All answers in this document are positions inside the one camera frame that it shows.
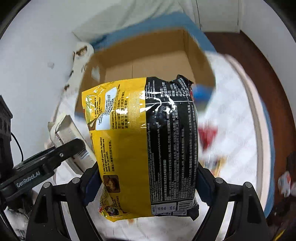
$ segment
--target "black device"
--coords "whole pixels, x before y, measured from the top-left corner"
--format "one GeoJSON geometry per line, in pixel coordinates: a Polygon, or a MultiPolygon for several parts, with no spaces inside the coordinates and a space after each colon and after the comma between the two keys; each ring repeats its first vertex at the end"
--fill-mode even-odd
{"type": "Polygon", "coordinates": [[[0,180],[13,168],[10,149],[12,113],[0,95],[0,180]]]}
{"type": "Polygon", "coordinates": [[[0,183],[0,194],[4,201],[2,203],[13,207],[17,197],[53,176],[54,170],[63,161],[79,153],[84,148],[84,142],[75,139],[58,148],[53,147],[40,152],[16,165],[6,175],[6,179],[0,183]]]}

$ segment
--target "black package label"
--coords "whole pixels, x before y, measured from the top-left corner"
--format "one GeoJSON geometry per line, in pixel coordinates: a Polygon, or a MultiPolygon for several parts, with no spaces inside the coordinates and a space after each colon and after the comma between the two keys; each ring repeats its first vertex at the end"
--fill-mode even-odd
{"type": "Polygon", "coordinates": [[[194,205],[197,122],[190,95],[192,82],[148,77],[146,123],[151,210],[154,215],[194,205]]]}

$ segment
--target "black cable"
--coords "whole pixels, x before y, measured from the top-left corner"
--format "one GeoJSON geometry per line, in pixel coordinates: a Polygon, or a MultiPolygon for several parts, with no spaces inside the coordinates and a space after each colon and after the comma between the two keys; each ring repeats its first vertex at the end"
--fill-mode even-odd
{"type": "Polygon", "coordinates": [[[21,147],[20,147],[20,144],[18,143],[18,141],[17,141],[15,135],[14,135],[12,132],[11,132],[11,135],[12,135],[12,137],[15,139],[15,142],[17,143],[17,146],[19,147],[19,149],[20,149],[20,153],[21,153],[21,155],[22,155],[22,161],[24,161],[24,154],[22,153],[22,149],[21,149],[21,147]]]}
{"type": "Polygon", "coordinates": [[[197,6],[197,13],[198,13],[198,20],[199,20],[199,22],[200,22],[200,12],[199,12],[199,10],[198,10],[198,4],[197,4],[197,0],[195,0],[196,1],[196,6],[197,6]]]}
{"type": "Polygon", "coordinates": [[[281,225],[276,229],[276,232],[274,233],[274,235],[273,235],[273,237],[272,237],[272,241],[274,241],[275,240],[275,238],[276,238],[276,236],[279,234],[278,233],[278,231],[279,231],[279,229],[281,228],[281,225]]]}

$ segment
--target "plastic wrapper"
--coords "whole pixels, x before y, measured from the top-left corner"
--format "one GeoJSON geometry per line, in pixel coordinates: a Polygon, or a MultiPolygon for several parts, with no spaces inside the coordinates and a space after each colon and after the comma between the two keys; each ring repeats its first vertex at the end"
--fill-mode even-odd
{"type": "Polygon", "coordinates": [[[290,196],[291,193],[291,176],[288,171],[285,171],[283,175],[281,175],[278,179],[278,188],[281,194],[284,197],[290,196]]]}
{"type": "Polygon", "coordinates": [[[226,157],[208,155],[201,157],[199,162],[204,168],[209,169],[214,177],[218,177],[220,169],[226,163],[226,157]]]}
{"type": "Polygon", "coordinates": [[[101,84],[82,104],[104,190],[99,212],[111,221],[198,216],[198,156],[192,82],[156,77],[101,84]]]}

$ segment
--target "red object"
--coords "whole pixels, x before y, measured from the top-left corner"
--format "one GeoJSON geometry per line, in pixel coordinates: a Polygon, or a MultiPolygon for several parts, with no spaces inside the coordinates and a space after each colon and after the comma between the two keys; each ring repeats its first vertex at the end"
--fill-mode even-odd
{"type": "Polygon", "coordinates": [[[200,135],[200,141],[202,143],[203,150],[206,150],[211,146],[211,144],[213,143],[213,140],[217,135],[217,132],[218,132],[217,127],[205,126],[205,127],[198,128],[198,133],[200,135]]]}
{"type": "Polygon", "coordinates": [[[101,213],[103,211],[103,207],[102,207],[102,204],[100,202],[100,205],[99,205],[99,213],[101,213]]]}

